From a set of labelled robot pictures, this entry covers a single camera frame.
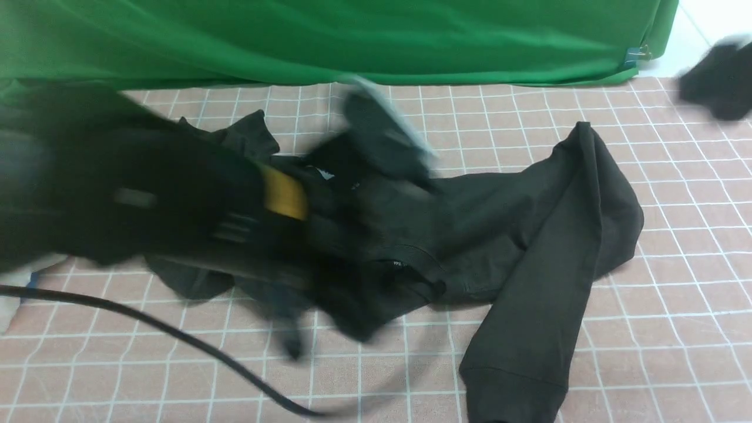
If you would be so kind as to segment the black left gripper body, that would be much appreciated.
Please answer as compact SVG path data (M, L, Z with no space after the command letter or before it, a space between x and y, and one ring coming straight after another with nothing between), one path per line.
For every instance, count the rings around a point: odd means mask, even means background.
M397 301L432 293L422 253L435 246L435 195L373 171L265 170L263 247L267 315L282 350L303 356L309 308L368 343L397 316Z

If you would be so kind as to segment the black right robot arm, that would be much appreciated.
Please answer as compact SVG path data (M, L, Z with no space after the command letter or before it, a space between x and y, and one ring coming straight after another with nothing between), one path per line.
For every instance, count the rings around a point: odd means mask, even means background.
M698 64L677 78L680 102L704 108L720 122L739 122L751 110L750 38L715 43Z

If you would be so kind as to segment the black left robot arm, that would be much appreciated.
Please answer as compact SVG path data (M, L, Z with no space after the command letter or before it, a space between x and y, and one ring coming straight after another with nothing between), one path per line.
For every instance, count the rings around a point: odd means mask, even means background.
M2 107L2 274L54 254L142 257L185 300L249 297L293 358L312 308L369 342L441 292L378 254L375 194L434 188L429 153L378 88L348 85L346 128L303 156L279 156L258 113L204 132L109 88L51 84Z

